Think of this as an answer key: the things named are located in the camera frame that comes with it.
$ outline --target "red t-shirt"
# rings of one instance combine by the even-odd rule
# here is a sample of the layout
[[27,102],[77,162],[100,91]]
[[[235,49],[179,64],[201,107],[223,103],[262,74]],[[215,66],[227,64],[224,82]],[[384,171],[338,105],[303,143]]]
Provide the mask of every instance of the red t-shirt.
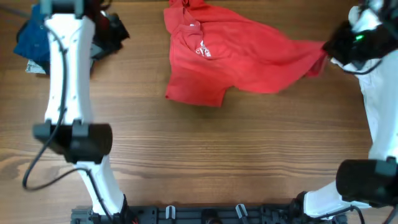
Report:
[[169,4],[164,11],[172,35],[168,99],[221,106],[229,87],[277,93],[323,68],[323,42],[290,40],[272,27],[204,0]]

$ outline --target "red shirt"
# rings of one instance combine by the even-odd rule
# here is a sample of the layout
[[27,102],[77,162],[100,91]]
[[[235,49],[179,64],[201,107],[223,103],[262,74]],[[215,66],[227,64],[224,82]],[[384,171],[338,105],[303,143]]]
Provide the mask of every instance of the red shirt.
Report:
[[272,27],[204,0],[169,4],[164,11],[172,35],[168,99],[221,106],[229,87],[277,93],[323,68],[323,42],[290,40]]

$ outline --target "black metal base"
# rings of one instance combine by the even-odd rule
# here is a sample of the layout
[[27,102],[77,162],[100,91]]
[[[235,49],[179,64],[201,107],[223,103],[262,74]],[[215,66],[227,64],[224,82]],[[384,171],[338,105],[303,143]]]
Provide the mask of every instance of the black metal base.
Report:
[[[113,224],[204,224],[202,211],[214,209],[223,224],[347,224],[345,215],[334,217],[332,220],[315,220],[307,216],[289,218],[289,204],[287,205],[263,205],[247,207],[247,216],[239,218],[236,207],[202,207],[202,208],[176,208],[175,219],[167,216],[167,208],[157,207],[129,207],[135,216],[124,223]],[[91,208],[72,210],[71,224],[110,224],[106,216],[93,219]]]

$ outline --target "wooden table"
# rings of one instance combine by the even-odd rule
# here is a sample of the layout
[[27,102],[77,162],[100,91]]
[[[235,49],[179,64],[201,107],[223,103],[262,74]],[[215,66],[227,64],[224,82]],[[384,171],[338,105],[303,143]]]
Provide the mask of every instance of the wooden table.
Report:
[[[1,0],[29,11],[32,1]],[[293,39],[327,40],[354,1],[209,1],[274,26]],[[116,1],[131,38],[95,67],[91,99],[97,122],[114,131],[111,162],[130,205],[235,205],[288,202],[333,181],[345,159],[365,159],[371,146],[358,81],[328,65],[277,95],[231,89],[222,108],[166,100],[169,46],[166,1]],[[0,223],[68,223],[91,203],[78,174],[36,193],[21,179],[40,144],[49,79],[25,73],[12,53],[24,19],[0,12]],[[44,154],[31,184],[70,169]],[[365,212],[381,223],[390,208]]]

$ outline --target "wooden surface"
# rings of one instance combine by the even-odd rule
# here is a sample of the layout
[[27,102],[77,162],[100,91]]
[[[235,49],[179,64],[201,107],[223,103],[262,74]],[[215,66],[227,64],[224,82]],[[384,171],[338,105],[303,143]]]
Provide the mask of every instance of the wooden surface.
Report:
[[[0,0],[29,11],[30,0]],[[210,1],[274,26],[293,39],[327,40],[354,1]],[[166,100],[170,76],[165,1],[118,1],[112,7],[131,34],[118,54],[95,67],[91,99],[97,122],[114,131],[112,168],[130,205],[235,205],[288,202],[333,181],[344,159],[365,159],[371,145],[355,77],[328,65],[277,95],[231,89],[222,108]],[[68,223],[89,205],[77,174],[36,193],[21,179],[40,144],[49,79],[25,73],[12,53],[24,20],[0,12],[0,223]],[[31,184],[71,168],[45,153]],[[389,209],[365,212],[381,223]]]

